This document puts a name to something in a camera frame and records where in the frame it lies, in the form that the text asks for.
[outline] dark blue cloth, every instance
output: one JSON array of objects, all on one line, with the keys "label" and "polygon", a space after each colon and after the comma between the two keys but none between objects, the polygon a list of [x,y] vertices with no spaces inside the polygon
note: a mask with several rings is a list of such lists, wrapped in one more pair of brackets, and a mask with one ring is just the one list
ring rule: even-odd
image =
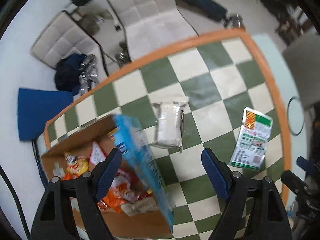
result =
[{"label": "dark blue cloth", "polygon": [[73,102],[71,92],[19,88],[18,131],[20,141],[37,138],[45,123]]},{"label": "dark blue cloth", "polygon": [[79,68],[84,59],[85,54],[73,53],[57,63],[57,72],[54,76],[57,90],[72,92],[73,95],[78,94],[80,88]]},{"label": "dark blue cloth", "polygon": [[210,19],[220,22],[226,17],[227,9],[213,0],[181,0],[189,5],[196,6],[208,15]]}]

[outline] chair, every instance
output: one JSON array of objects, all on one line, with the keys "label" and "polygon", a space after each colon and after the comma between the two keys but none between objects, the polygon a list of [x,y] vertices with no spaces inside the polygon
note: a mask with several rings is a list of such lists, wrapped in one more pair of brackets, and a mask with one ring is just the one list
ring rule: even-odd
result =
[{"label": "chair", "polygon": [[89,36],[65,11],[59,12],[40,33],[31,47],[31,54],[51,68],[72,53],[94,54],[98,80],[108,76],[104,52],[97,41]]},{"label": "chair", "polygon": [[108,0],[124,27],[131,60],[197,35],[175,0]]},{"label": "chair", "polygon": [[320,101],[320,37],[308,32],[282,52],[295,79],[301,103],[305,109]]}]

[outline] blue mat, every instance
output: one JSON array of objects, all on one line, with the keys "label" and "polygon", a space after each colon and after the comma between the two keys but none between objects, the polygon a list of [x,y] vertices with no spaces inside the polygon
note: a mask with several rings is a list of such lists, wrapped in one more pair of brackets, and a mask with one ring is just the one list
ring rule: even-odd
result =
[{"label": "blue mat", "polygon": [[37,138],[45,123],[73,102],[71,92],[19,88],[18,130],[20,141]]}]

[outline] cushioned seat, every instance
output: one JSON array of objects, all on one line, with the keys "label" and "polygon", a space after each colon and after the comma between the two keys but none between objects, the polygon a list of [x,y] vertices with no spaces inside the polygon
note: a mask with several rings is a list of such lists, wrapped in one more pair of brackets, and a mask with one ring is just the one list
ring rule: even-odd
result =
[{"label": "cushioned seat", "polygon": [[125,28],[131,60],[197,35],[175,0],[109,0]]},{"label": "cushioned seat", "polygon": [[100,44],[81,29],[66,12],[59,12],[31,47],[31,54],[52,68],[55,68],[62,58],[74,52],[94,54],[99,81],[107,77]]}]

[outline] black bag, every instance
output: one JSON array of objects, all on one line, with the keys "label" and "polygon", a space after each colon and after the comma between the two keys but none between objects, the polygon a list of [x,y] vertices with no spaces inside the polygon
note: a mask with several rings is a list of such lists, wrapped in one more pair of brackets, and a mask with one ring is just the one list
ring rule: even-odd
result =
[{"label": "black bag", "polygon": [[189,5],[201,9],[208,17],[216,22],[220,22],[226,17],[227,9],[212,0],[181,0]]},{"label": "black bag", "polygon": [[85,54],[73,53],[57,63],[54,82],[59,91],[68,91],[80,86],[80,65],[85,59]]}]

